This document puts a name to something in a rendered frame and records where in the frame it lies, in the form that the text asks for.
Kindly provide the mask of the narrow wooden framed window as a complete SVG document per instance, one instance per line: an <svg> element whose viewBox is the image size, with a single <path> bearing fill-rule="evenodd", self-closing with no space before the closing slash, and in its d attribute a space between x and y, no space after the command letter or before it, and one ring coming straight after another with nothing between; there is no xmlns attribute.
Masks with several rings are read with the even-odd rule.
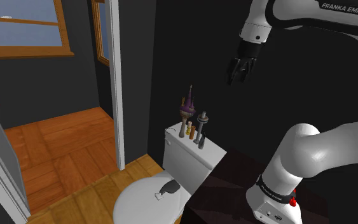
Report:
<svg viewBox="0 0 358 224"><path fill-rule="evenodd" d="M99 62L103 63L106 66L109 66L109 59L104 56L104 49L102 43L102 26L101 26L101 17L100 17L100 7L99 4L104 4L104 0L91 0L92 4L92 16L93 16L93 26L95 31L95 42L97 49L97 59Z"/></svg>

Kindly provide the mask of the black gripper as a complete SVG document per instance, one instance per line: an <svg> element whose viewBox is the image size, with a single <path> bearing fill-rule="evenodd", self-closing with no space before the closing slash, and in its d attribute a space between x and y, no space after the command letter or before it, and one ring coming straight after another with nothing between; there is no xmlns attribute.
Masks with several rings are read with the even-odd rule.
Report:
<svg viewBox="0 0 358 224"><path fill-rule="evenodd" d="M244 83L252 74L252 70L256 64L257 57L263 47L262 43L252 43L241 40L237 48L237 56L230 60L226 70L228 75L227 83L232 85L235 80L236 73L240 71L240 81Z"/></svg>

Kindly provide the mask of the white toilet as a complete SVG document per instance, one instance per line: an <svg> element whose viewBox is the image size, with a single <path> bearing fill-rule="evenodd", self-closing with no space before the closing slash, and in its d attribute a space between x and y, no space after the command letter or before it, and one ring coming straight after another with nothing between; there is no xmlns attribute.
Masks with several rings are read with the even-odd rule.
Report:
<svg viewBox="0 0 358 224"><path fill-rule="evenodd" d="M120 193L113 209L114 224L174 224L187 201L226 154L208 138L199 149L192 139L179 137L180 128L177 123L165 129L163 171L134 181ZM180 189L157 200L155 193L171 179L180 184Z"/></svg>

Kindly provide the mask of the white door frame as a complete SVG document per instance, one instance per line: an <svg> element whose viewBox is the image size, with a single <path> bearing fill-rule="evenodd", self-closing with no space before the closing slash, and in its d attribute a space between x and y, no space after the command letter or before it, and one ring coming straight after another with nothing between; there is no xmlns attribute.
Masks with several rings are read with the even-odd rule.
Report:
<svg viewBox="0 0 358 224"><path fill-rule="evenodd" d="M117 167L125 169L119 0L105 0Z"/></svg>

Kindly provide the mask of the wide wooden framed window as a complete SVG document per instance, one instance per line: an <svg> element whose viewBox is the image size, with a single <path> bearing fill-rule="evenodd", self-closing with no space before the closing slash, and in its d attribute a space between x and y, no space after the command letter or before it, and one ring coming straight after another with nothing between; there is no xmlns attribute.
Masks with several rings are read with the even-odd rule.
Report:
<svg viewBox="0 0 358 224"><path fill-rule="evenodd" d="M0 0L0 59L73 55L62 0Z"/></svg>

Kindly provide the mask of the purple castle tower figure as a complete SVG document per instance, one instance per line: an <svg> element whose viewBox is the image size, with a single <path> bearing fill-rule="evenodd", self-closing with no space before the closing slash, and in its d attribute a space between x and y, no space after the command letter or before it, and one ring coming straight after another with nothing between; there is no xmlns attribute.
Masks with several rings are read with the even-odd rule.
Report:
<svg viewBox="0 0 358 224"><path fill-rule="evenodd" d="M193 105L193 100L191 99L192 87L193 86L190 85L188 96L182 97L181 106L179 107L180 116L182 117L182 124L179 132L180 138L183 138L185 136L187 119L192 117L196 113L195 107Z"/></svg>

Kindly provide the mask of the grey tower figure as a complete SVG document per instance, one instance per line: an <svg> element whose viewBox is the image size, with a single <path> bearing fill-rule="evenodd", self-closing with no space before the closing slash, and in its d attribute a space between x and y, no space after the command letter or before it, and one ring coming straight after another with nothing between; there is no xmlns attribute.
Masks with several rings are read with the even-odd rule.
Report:
<svg viewBox="0 0 358 224"><path fill-rule="evenodd" d="M199 127L198 127L198 130L197 130L196 138L193 141L195 144L198 144L200 142L202 127L203 127L203 125L205 123L207 123L209 121L209 117L207 116L207 112L203 111L201 114L199 114L198 117L197 117L197 121L199 122Z"/></svg>

